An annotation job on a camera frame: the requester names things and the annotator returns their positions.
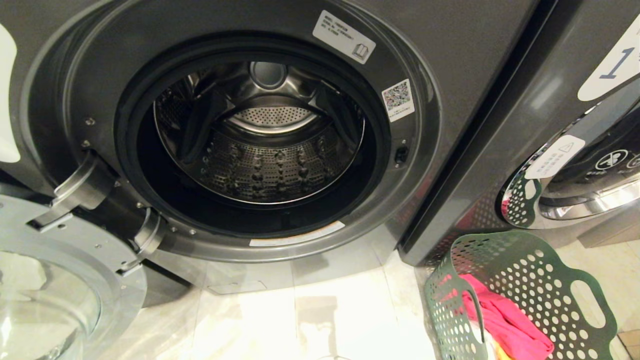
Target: green laundry basket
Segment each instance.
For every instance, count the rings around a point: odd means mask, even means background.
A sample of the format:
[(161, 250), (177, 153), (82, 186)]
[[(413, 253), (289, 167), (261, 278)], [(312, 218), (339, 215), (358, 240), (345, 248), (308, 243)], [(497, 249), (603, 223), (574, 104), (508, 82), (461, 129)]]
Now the green laundry basket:
[[(549, 244), (524, 231), (458, 238), (427, 280), (425, 298), (442, 359), (487, 359), (484, 340), (473, 335), (462, 303), (462, 293), (468, 291), (484, 332), (477, 296), (459, 274), (472, 274), (511, 299), (554, 342), (549, 359), (612, 359), (609, 344), (617, 325), (596, 279), (567, 267)], [(574, 281), (589, 286), (604, 314), (604, 326), (592, 326), (584, 318), (570, 290)]]

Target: dark gray washing machine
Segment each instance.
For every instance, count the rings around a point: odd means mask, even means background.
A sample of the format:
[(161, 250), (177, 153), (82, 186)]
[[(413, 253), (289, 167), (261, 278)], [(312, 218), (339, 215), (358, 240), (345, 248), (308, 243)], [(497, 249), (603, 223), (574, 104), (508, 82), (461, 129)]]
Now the dark gray washing machine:
[(587, 247), (640, 233), (640, 4), (545, 5), (405, 234), (405, 262), (435, 264), (468, 233)]
[(380, 266), (535, 3), (1, 1), (0, 168), (55, 198), (28, 231), (215, 293)]

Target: washing machine door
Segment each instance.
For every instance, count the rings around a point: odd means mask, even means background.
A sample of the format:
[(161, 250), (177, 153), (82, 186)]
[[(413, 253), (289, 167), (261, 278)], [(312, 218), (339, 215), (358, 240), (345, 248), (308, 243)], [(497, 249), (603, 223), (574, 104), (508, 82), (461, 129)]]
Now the washing machine door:
[(38, 225), (52, 208), (36, 198), (0, 182), (0, 358), (95, 359), (138, 314), (147, 278), (126, 243), (89, 221)]
[(640, 79), (586, 110), (517, 171), (501, 202), (512, 225), (570, 225), (640, 199)]

